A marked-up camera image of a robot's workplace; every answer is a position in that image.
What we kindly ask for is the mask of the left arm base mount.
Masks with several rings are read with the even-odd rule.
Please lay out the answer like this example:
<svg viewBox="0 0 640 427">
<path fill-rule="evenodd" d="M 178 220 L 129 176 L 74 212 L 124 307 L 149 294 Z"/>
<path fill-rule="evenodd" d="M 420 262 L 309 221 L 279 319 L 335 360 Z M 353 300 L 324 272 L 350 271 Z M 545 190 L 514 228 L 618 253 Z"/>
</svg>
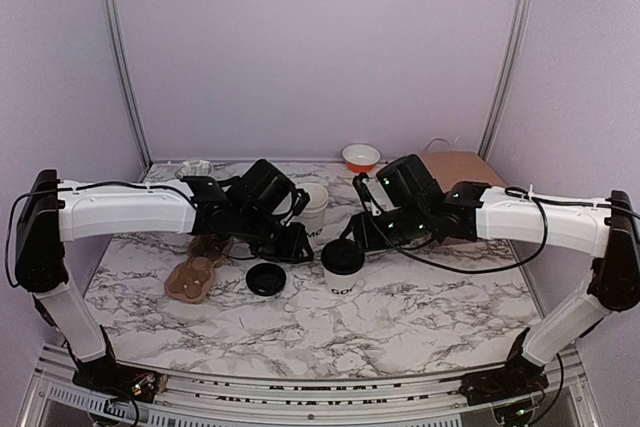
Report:
<svg viewBox="0 0 640 427">
<path fill-rule="evenodd" d="M 76 367 L 73 383 L 89 390 L 152 403 L 166 380 L 165 375 L 156 371 L 119 363 L 109 341 L 105 355 L 93 361 L 80 361 L 70 345 L 67 351 Z"/>
</svg>

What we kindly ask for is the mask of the white paper cup with print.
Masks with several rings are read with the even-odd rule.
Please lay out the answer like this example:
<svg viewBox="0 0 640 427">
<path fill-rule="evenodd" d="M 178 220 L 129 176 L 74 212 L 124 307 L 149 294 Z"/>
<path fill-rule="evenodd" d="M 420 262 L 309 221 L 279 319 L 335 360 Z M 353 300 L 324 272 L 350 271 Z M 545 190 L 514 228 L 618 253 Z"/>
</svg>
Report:
<svg viewBox="0 0 640 427">
<path fill-rule="evenodd" d="M 326 290 L 334 296 L 350 295 L 359 286 L 362 269 L 351 269 L 348 272 L 334 272 L 327 267 L 323 268 Z"/>
</svg>

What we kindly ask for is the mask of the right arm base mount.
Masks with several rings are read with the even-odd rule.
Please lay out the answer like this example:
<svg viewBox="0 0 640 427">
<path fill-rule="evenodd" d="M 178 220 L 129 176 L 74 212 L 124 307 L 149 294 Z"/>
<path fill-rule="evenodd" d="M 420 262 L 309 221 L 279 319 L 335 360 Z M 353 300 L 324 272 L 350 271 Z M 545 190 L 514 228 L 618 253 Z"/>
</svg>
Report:
<svg viewBox="0 0 640 427">
<path fill-rule="evenodd" d="M 548 385 L 544 368 L 524 361 L 465 374 L 458 392 L 470 406 L 475 406 L 526 395 Z"/>
</svg>

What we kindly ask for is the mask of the black plastic cup lid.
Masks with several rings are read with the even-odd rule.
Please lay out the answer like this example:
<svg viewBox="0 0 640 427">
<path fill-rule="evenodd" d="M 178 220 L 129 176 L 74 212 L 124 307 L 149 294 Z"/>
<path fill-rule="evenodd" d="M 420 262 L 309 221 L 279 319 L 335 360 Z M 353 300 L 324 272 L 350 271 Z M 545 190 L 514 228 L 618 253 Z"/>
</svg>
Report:
<svg viewBox="0 0 640 427">
<path fill-rule="evenodd" d="M 352 275 L 364 266 L 365 255 L 350 239 L 340 238 L 327 243 L 321 251 L 323 267 L 336 275 Z"/>
</svg>

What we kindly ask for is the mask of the brown paper takeout bag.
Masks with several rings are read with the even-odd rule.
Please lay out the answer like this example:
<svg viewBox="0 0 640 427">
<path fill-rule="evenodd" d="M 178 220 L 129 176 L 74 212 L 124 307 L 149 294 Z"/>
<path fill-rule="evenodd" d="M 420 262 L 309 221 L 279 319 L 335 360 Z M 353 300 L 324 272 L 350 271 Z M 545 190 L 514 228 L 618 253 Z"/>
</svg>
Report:
<svg viewBox="0 0 640 427">
<path fill-rule="evenodd" d="M 504 182 L 471 152 L 411 154 L 407 160 L 417 210 L 439 243 L 479 240 L 477 211 L 482 195 Z"/>
</svg>

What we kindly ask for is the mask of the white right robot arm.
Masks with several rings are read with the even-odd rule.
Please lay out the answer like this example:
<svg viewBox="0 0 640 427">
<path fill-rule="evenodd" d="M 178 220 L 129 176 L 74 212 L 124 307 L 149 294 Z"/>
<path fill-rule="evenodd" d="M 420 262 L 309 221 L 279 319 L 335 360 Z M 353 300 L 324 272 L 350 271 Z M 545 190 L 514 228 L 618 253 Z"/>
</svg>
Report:
<svg viewBox="0 0 640 427">
<path fill-rule="evenodd" d="M 590 277 L 523 332 L 497 370 L 495 385 L 506 395 L 519 393 L 556 354 L 610 313 L 639 303 L 639 216 L 622 191 L 572 199 L 473 181 L 443 191 L 414 154 L 386 165 L 376 178 L 393 205 L 390 210 L 374 199 L 367 174 L 352 181 L 363 211 L 352 217 L 347 232 L 364 252 L 393 249 L 409 256 L 406 244 L 428 238 L 511 240 L 539 251 L 554 246 L 591 257 Z"/>
</svg>

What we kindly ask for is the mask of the stack of white paper cups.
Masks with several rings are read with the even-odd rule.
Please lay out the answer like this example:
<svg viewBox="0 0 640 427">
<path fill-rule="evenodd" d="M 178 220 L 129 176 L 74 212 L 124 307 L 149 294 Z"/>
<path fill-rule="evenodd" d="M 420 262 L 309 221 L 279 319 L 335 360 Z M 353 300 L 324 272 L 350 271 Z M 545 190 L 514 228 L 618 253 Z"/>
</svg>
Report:
<svg viewBox="0 0 640 427">
<path fill-rule="evenodd" d="M 297 185 L 297 188 L 304 190 L 310 200 L 295 220 L 305 227 L 307 238 L 312 244 L 315 244 L 324 229 L 329 193 L 324 186 L 318 183 L 301 183 Z"/>
</svg>

